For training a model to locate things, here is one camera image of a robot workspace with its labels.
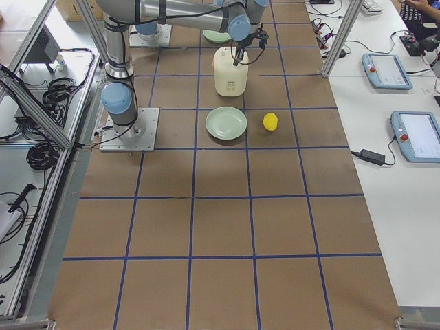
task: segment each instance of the white mounting plate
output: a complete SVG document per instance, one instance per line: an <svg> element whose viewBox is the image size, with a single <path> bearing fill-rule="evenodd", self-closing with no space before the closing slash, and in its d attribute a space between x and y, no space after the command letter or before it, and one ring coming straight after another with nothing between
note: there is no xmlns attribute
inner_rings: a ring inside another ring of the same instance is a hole
<svg viewBox="0 0 440 330"><path fill-rule="evenodd" d="M139 34L130 34L130 47L133 48L159 48L159 47L168 47L170 45L171 40L171 25L163 24L162 26L162 35L155 40L144 40L139 37ZM132 32L136 31L135 26L133 25Z"/></svg>
<svg viewBox="0 0 440 330"><path fill-rule="evenodd" d="M104 142L100 145L101 151L154 151L156 141L157 123L159 122L159 108L139 108L137 121L143 121L146 125L145 132L138 137L131 139L117 138L112 141ZM106 126L113 125L110 116L107 119ZM102 141L116 138L114 130L104 132Z"/></svg>

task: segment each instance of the blue and white device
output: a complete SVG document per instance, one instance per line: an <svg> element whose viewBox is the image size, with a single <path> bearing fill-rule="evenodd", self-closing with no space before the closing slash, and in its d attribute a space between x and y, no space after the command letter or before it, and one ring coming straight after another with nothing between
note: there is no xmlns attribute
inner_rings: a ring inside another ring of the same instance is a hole
<svg viewBox="0 0 440 330"><path fill-rule="evenodd" d="M440 163L440 128L431 112L396 111L391 125L409 162Z"/></svg>
<svg viewBox="0 0 440 330"><path fill-rule="evenodd" d="M370 83L378 89L412 89L404 66L397 55L364 54L362 64Z"/></svg>

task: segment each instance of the green plate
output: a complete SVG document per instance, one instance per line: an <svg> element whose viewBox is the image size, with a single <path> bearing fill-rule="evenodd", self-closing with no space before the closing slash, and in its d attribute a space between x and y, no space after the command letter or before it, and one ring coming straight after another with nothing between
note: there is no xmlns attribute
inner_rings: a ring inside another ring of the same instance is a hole
<svg viewBox="0 0 440 330"><path fill-rule="evenodd" d="M231 36L228 33L220 33L211 30L203 30L203 35L211 43L225 43L231 40Z"/></svg>
<svg viewBox="0 0 440 330"><path fill-rule="evenodd" d="M243 112L233 107L219 107L206 117L206 129L220 140L233 140L245 133L248 121Z"/></svg>

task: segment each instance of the person's arm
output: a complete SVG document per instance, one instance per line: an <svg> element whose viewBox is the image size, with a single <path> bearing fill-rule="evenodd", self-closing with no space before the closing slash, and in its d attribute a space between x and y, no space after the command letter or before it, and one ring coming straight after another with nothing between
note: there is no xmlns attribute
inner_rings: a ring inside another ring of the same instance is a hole
<svg viewBox="0 0 440 330"><path fill-rule="evenodd" d="M440 10L431 7L428 0L405 0L405 3L414 7L418 11L431 16L436 21L440 20Z"/></svg>

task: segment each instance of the yellow toy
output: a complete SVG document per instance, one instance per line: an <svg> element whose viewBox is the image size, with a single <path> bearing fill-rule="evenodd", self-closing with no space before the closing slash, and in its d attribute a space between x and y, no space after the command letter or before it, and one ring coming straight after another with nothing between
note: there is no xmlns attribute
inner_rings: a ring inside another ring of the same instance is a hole
<svg viewBox="0 0 440 330"><path fill-rule="evenodd" d="M275 131L278 127L278 117L273 112L266 113L263 118L263 126L268 131Z"/></svg>

